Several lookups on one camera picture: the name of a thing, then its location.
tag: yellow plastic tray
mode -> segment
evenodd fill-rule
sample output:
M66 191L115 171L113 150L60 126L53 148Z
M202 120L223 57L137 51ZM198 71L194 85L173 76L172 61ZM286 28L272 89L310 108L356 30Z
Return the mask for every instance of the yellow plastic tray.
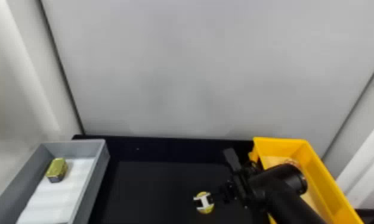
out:
M261 160L264 169L286 161L298 163L308 182L301 197L327 223L363 223L308 141L254 137L248 155L251 161Z

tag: yellow and white object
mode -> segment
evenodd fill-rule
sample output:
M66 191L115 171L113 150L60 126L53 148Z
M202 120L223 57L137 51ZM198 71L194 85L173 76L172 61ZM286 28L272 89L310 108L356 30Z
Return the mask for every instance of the yellow and white object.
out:
M202 203L201 207L196 207L199 213L209 214L215 208L215 204L209 202L210 196L211 193L202 191L194 197L194 201L200 201Z

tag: white panel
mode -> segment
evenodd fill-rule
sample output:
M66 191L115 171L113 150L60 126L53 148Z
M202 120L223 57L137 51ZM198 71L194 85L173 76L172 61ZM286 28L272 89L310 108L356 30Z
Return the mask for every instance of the white panel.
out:
M372 130L374 130L374 78L323 157L324 165L333 177L337 178L340 175Z
M0 1L0 193L33 147L80 132L41 9L9 1Z
M355 208L374 209L374 129L336 182Z
M42 0L89 134L308 139L374 70L374 1Z

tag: white wall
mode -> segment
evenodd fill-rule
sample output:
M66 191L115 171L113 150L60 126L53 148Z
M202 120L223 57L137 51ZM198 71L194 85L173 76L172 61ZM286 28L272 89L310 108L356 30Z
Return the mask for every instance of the white wall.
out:
M374 78L330 149L324 162L350 203L374 209Z
M37 1L0 1L0 191L40 142L79 132Z
M374 78L323 157L324 164L334 178L343 171L372 130L374 130Z
M374 209L374 130L337 178L355 208Z

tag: gray bin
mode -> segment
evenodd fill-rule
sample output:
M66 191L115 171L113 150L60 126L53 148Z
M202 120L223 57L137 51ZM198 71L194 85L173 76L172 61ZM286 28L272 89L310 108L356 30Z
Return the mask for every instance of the gray bin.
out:
M0 194L0 223L16 223L32 196L52 159L94 158L81 195L68 223L87 223L93 208L104 172L109 162L109 152L103 139L49 142L41 144L31 153L23 167Z

